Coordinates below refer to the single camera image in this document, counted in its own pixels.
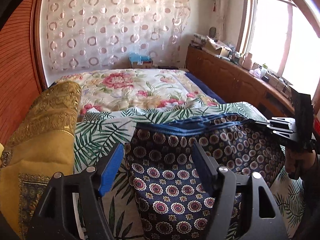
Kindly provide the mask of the right hand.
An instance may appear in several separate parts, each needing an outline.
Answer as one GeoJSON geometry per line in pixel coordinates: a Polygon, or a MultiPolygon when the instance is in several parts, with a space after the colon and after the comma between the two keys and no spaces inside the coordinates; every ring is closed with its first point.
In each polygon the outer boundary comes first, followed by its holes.
{"type": "Polygon", "coordinates": [[[285,170],[294,179],[302,178],[317,163],[318,155],[311,152],[295,152],[285,148],[285,170]]]}

